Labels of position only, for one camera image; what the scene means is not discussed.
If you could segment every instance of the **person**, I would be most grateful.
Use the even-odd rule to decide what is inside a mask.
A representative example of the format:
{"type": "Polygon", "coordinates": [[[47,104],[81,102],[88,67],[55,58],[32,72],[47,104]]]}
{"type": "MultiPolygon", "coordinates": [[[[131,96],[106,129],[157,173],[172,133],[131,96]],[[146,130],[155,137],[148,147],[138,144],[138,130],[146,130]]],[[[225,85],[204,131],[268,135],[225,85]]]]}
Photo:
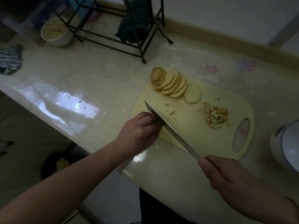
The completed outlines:
{"type": "MultiPolygon", "coordinates": [[[[160,129],[152,114],[141,112],[126,122],[114,141],[4,206],[0,223],[62,223],[110,172],[149,147],[160,129]]],[[[236,160],[207,156],[198,164],[211,187],[237,212],[266,224],[299,223],[296,205],[236,160]]]]}

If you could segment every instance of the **white container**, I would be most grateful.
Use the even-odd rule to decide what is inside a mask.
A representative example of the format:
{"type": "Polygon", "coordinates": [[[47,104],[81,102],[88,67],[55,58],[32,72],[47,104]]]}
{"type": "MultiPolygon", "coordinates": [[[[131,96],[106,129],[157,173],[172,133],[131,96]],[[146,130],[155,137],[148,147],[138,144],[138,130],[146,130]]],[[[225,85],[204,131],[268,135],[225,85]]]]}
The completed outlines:
{"type": "MultiPolygon", "coordinates": [[[[65,22],[68,21],[65,17],[61,17],[61,18],[65,22]]],[[[52,18],[52,20],[60,21],[60,19],[58,17],[54,17],[54,18],[52,18]]],[[[69,44],[71,42],[71,40],[72,40],[72,38],[73,38],[74,35],[73,35],[73,33],[69,29],[67,29],[65,31],[65,33],[62,34],[60,37],[57,37],[55,39],[49,39],[48,36],[47,36],[47,34],[46,34],[46,28],[47,28],[48,25],[49,25],[49,21],[47,21],[43,25],[42,29],[40,30],[40,35],[41,35],[41,37],[45,41],[50,42],[50,43],[52,43],[55,46],[65,46],[65,45],[67,45],[67,44],[69,44]]]]}
{"type": "Polygon", "coordinates": [[[285,124],[270,138],[274,159],[285,169],[299,173],[299,120],[285,124]]]}

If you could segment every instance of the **bowl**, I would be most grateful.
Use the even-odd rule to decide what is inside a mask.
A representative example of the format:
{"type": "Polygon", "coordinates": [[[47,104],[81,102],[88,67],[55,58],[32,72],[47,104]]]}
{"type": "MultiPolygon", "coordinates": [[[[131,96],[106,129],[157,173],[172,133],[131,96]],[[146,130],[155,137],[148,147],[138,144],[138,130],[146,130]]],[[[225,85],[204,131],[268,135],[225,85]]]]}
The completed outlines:
{"type": "Polygon", "coordinates": [[[274,159],[285,169],[299,173],[299,120],[284,124],[270,138],[274,159]]]}
{"type": "MultiPolygon", "coordinates": [[[[61,17],[61,18],[65,22],[68,21],[65,17],[61,17]]],[[[74,36],[73,33],[68,28],[65,29],[65,26],[61,22],[59,17],[51,18],[50,20],[45,22],[42,29],[40,30],[40,35],[45,41],[50,42],[55,46],[65,46],[69,44],[74,36]],[[59,32],[57,35],[49,34],[48,33],[50,30],[49,27],[53,27],[53,25],[55,24],[59,29],[64,28],[65,31],[62,30],[63,32],[59,32]]]]}

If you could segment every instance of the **hand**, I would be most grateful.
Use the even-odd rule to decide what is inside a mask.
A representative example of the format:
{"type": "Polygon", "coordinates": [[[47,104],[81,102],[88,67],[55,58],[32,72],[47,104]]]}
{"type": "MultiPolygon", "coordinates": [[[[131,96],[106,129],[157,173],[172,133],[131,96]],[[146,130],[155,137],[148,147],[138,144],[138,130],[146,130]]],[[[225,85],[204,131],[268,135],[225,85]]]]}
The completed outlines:
{"type": "Polygon", "coordinates": [[[267,186],[234,159],[207,156],[198,164],[211,187],[237,212],[271,224],[298,224],[295,205],[267,186]]]}
{"type": "Polygon", "coordinates": [[[135,156],[154,143],[161,127],[151,113],[141,112],[125,123],[114,142],[128,157],[135,156]]]}

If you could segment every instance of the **cutting board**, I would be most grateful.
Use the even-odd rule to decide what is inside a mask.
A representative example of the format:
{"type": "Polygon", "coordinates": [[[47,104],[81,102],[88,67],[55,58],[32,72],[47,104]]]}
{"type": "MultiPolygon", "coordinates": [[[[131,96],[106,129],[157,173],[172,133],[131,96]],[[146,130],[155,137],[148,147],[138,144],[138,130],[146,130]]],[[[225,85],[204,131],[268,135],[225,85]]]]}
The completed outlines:
{"type": "MultiPolygon", "coordinates": [[[[200,156],[216,155],[239,159],[247,150],[253,136],[254,113],[251,105],[240,95],[186,75],[185,77],[188,85],[194,83],[201,88],[202,96],[199,102],[189,104],[184,97],[175,99],[165,96],[161,91],[155,91],[149,80],[133,108],[133,117],[142,111],[148,112],[145,100],[200,156]],[[228,120],[233,125],[229,126],[227,123],[223,123],[220,124],[222,129],[211,128],[205,121],[203,112],[203,102],[205,101],[210,102],[212,106],[226,107],[229,111],[228,120]],[[247,138],[239,150],[233,151],[234,134],[241,121],[246,118],[249,120],[247,138]]],[[[184,149],[165,128],[162,128],[160,137],[184,149]]]]}

